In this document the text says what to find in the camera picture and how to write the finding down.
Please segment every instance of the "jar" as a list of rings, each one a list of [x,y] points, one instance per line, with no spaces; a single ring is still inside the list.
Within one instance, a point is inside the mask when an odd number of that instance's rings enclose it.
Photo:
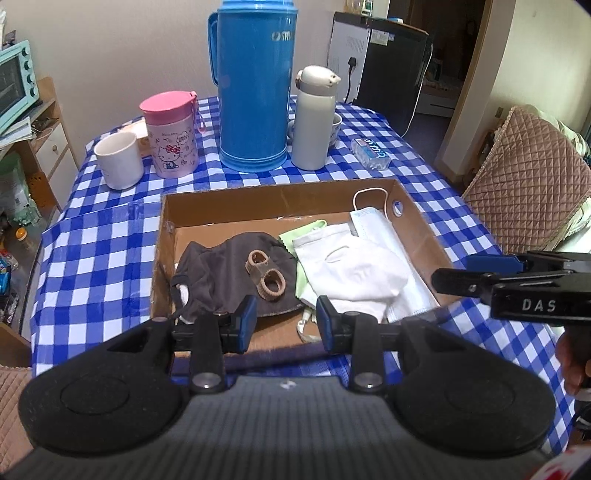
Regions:
[[[27,230],[24,227],[18,228],[14,233],[14,236],[27,250],[33,250],[35,248],[33,240],[29,237]]]

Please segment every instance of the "teal toaster oven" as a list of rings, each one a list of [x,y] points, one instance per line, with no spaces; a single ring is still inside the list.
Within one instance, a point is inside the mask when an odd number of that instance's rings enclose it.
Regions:
[[[0,134],[39,100],[28,40],[0,51]]]

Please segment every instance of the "pink lid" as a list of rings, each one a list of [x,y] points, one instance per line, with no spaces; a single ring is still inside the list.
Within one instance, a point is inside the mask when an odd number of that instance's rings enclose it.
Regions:
[[[144,112],[148,125],[167,125],[191,115],[196,99],[195,92],[162,92],[146,98],[139,108]]]

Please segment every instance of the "quilted chair cover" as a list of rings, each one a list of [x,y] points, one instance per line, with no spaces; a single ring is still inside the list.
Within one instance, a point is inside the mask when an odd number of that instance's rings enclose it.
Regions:
[[[30,379],[30,368],[0,366],[0,473],[33,449],[18,417],[18,399]]]
[[[552,249],[591,193],[591,169],[546,120],[511,109],[463,195],[503,253]]]

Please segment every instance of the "white mug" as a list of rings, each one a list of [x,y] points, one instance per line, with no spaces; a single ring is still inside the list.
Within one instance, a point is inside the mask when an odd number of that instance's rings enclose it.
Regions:
[[[294,125],[295,120],[290,120],[287,123],[287,144],[291,145],[291,143],[293,142],[294,139]],[[340,126],[343,124],[343,118],[335,112],[335,115],[333,117],[333,128],[330,132],[330,141],[329,141],[329,147],[334,147],[337,138],[339,137],[339,131],[340,131]]]
[[[144,175],[138,138],[133,132],[117,132],[104,138],[96,144],[95,155],[105,183],[113,190],[128,189]]]

